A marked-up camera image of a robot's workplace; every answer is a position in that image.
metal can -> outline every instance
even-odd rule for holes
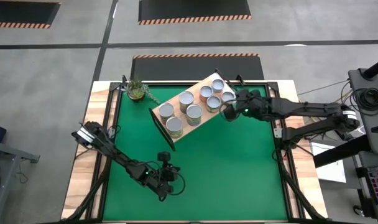
[[[174,106],[170,103],[162,103],[159,106],[159,115],[162,123],[165,124],[170,117],[174,116]]]
[[[171,138],[179,138],[183,134],[182,121],[177,117],[171,117],[165,123],[167,131]]]
[[[213,81],[214,93],[221,93],[224,88],[225,82],[222,79],[216,79]]]
[[[200,88],[200,101],[206,102],[207,98],[213,95],[213,89],[210,86],[203,86]]]
[[[201,122],[203,110],[199,105],[189,105],[187,108],[187,121],[190,126],[198,126]]]
[[[221,100],[217,96],[210,96],[207,99],[207,110],[210,113],[215,113],[219,110],[219,106],[221,106]]]
[[[229,100],[234,100],[234,99],[236,99],[236,96],[232,92],[225,91],[224,93],[222,93],[222,96],[221,96],[222,103],[225,103]]]
[[[179,95],[179,109],[182,113],[187,113],[187,108],[193,103],[195,97],[189,91],[184,91]]]

black floor mat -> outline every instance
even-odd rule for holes
[[[251,19],[247,0],[141,0],[139,24]]]
[[[178,54],[137,55],[132,60],[131,79],[141,80],[203,80],[218,69],[235,80],[263,80],[258,54]]]
[[[0,27],[48,29],[59,2],[0,1]]]

plant pot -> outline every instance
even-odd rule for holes
[[[130,98],[130,100],[132,100],[135,103],[138,103],[145,98],[145,93],[140,98],[135,98],[135,97],[131,96],[130,94],[127,94],[127,95],[128,95],[128,98]]]

can lid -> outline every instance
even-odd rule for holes
[[[213,81],[213,88],[216,90],[222,90],[224,88],[224,82],[220,79]]]
[[[189,91],[184,91],[183,93],[181,93],[181,95],[179,95],[179,102],[183,104],[190,104],[194,99],[195,97]]]
[[[231,92],[224,92],[222,94],[222,101],[223,102],[227,102],[228,100],[234,100],[235,97],[234,97],[234,94],[231,93]]]
[[[171,116],[174,114],[174,107],[170,103],[163,103],[159,106],[159,115],[160,116]]]
[[[201,117],[201,114],[203,113],[203,110],[198,105],[190,105],[187,109],[187,115],[190,118],[199,118]]]
[[[208,99],[207,99],[207,105],[210,107],[210,108],[217,108],[219,107],[221,104],[221,100],[219,100],[218,97],[216,96],[210,96]]]
[[[203,86],[200,88],[200,95],[204,97],[210,97],[213,94],[213,89],[209,86]]]
[[[182,121],[177,117],[171,117],[165,123],[166,127],[170,131],[179,131],[182,129]]]

wooden board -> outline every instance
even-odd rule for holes
[[[207,110],[206,103],[200,101],[200,89],[203,86],[211,86],[214,80],[216,79],[221,79],[220,75],[217,73],[214,73],[210,75],[209,77],[205,78],[204,80],[198,82],[196,85],[193,85],[189,87],[186,91],[189,91],[193,94],[195,97],[195,100],[193,104],[199,105],[201,109],[203,110],[203,114],[201,115],[201,122],[198,126],[190,126],[188,124],[188,121],[186,119],[186,114],[182,113],[179,108],[179,95],[174,96],[173,98],[169,99],[166,103],[170,103],[174,107],[174,115],[182,120],[182,129],[183,129],[183,134],[179,138],[173,138],[173,142],[177,142],[181,138],[185,137],[187,134],[191,133],[193,130],[196,128],[200,127],[202,124],[206,123],[209,121],[211,118],[214,118],[217,114],[219,114],[219,111],[215,113],[211,113]],[[222,92],[220,93],[213,93],[213,96],[217,96],[219,99],[221,99],[222,93],[225,91],[230,91],[231,93],[234,93],[231,87],[229,87],[226,83],[224,85],[224,88]],[[160,123],[164,127],[164,129],[167,130],[167,127],[165,124],[162,123],[161,117],[159,115],[159,107],[156,107],[153,109],[153,113],[156,114],[156,117],[159,119]]]
[[[111,82],[118,81],[98,81],[94,82],[90,101],[88,103],[88,108],[85,114],[85,121],[97,121],[100,124],[103,120],[103,115],[105,112],[106,101],[108,99],[109,85]],[[151,83],[168,83],[168,82],[188,82],[192,83],[193,81],[148,81]],[[293,80],[250,80],[245,81],[246,83],[260,83],[260,82],[277,82],[279,86],[280,97],[287,98],[291,101],[298,102],[298,96],[295,89]],[[304,126],[303,118],[299,116],[292,116],[285,120],[287,127],[299,128]],[[301,140],[298,143],[300,146],[304,147],[310,151],[309,141]],[[95,164],[95,152],[88,152],[87,154],[79,157],[73,165],[73,170],[70,177],[70,183],[68,186],[68,192],[66,195],[65,203],[63,206],[61,218],[67,218],[71,215],[74,210],[79,206],[79,204],[85,198],[85,195],[88,193],[91,185],[91,179],[93,176],[94,164]],[[304,193],[308,201],[314,206],[316,211],[319,214],[327,217],[327,211],[325,203],[323,200],[323,195],[321,193],[320,184],[318,176],[316,173],[315,164],[313,163],[313,158],[307,153],[299,150],[293,150],[293,159],[295,163],[295,169],[297,172],[298,182],[301,191]],[[289,191],[290,201],[292,205],[292,210],[294,217],[298,217],[297,204],[295,201],[295,196],[292,190]],[[98,208],[99,197],[96,197],[94,203],[94,210]]]

